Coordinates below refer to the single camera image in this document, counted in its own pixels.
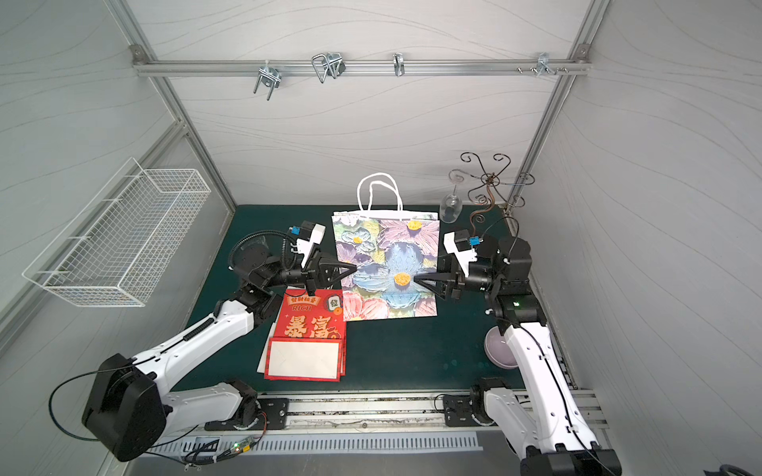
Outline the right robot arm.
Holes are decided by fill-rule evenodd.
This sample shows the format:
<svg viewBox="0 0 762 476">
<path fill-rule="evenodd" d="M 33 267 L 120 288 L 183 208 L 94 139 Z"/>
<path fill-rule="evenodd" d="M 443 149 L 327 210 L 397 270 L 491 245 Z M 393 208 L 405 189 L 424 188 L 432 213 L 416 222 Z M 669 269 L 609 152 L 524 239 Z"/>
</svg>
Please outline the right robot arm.
<svg viewBox="0 0 762 476">
<path fill-rule="evenodd" d="M 448 232 L 442 270 L 414 277 L 441 299 L 484 295 L 502 344 L 516 360 L 532 408 L 498 378 L 482 378 L 470 397 L 472 417 L 495 424 L 520 460 L 523 475 L 620 475 L 621 463 L 587 425 L 557 359 L 551 329 L 533 295 L 531 247 L 517 236 L 479 238 Z"/>
</svg>

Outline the red paper bag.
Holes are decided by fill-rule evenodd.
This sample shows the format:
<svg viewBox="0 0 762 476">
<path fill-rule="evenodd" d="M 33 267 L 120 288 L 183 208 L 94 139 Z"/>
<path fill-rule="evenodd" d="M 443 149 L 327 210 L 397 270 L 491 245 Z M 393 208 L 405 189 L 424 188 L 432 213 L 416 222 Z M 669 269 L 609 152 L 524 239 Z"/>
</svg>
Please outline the red paper bag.
<svg viewBox="0 0 762 476">
<path fill-rule="evenodd" d="M 271 381 L 337 382 L 345 375 L 343 293 L 289 288 L 257 371 Z"/>
<path fill-rule="evenodd" d="M 272 381 L 337 382 L 343 376 L 343 359 L 341 340 L 273 337 L 261 370 Z"/>
</svg>

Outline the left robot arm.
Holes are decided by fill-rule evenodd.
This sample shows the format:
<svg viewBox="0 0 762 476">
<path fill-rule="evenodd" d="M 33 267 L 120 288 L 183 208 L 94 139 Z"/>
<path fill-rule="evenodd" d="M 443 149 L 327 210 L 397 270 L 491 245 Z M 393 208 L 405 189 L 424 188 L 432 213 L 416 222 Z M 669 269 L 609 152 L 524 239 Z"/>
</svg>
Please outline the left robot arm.
<svg viewBox="0 0 762 476">
<path fill-rule="evenodd" d="M 116 353 L 89 375 L 92 386 L 81 423 L 87 441 L 101 443 L 120 462 L 147 453 L 163 436 L 212 422 L 249 430 L 266 413 L 257 392 L 238 379 L 175 392 L 174 386 L 229 343 L 279 311 L 279 288 L 313 295 L 354 274 L 356 265 L 321 252 L 323 232 L 307 223 L 286 232 L 264 230 L 236 243 L 227 267 L 239 289 L 202 321 L 133 357 Z"/>
</svg>

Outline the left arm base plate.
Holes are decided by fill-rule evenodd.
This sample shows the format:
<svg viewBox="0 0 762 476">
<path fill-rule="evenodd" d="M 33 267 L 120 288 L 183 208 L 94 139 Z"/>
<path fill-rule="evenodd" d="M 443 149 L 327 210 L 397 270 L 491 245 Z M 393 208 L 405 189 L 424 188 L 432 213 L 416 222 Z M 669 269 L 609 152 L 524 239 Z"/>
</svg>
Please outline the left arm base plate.
<svg viewBox="0 0 762 476">
<path fill-rule="evenodd" d="M 283 430 L 290 400 L 286 398 L 244 399 L 228 420 L 207 422 L 208 432 L 249 432 L 250 430 Z"/>
</svg>

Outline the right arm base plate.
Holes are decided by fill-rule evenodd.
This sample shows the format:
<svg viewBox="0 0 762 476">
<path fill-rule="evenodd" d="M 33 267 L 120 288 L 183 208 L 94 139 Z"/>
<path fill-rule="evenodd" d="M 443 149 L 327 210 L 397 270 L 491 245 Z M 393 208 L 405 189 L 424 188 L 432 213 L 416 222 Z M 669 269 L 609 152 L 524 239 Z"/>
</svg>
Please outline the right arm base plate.
<svg viewBox="0 0 762 476">
<path fill-rule="evenodd" d="M 437 398 L 441 402 L 444 425 L 447 428 L 489 428 L 494 422 L 488 422 L 474 414 L 471 400 L 466 395 L 442 394 Z"/>
</svg>

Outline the floral paper bag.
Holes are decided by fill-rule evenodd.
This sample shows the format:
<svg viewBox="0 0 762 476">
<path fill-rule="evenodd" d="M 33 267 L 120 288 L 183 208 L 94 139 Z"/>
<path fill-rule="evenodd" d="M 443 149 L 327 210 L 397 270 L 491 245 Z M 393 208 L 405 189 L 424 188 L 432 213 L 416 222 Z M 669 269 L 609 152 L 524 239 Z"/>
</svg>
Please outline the floral paper bag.
<svg viewBox="0 0 762 476">
<path fill-rule="evenodd" d="M 362 178 L 357 209 L 333 214 L 339 261 L 356 271 L 341 280 L 346 321 L 386 321 L 435 317 L 434 293 L 415 283 L 437 271 L 440 218 L 436 212 L 408 210 L 389 174 Z"/>
</svg>

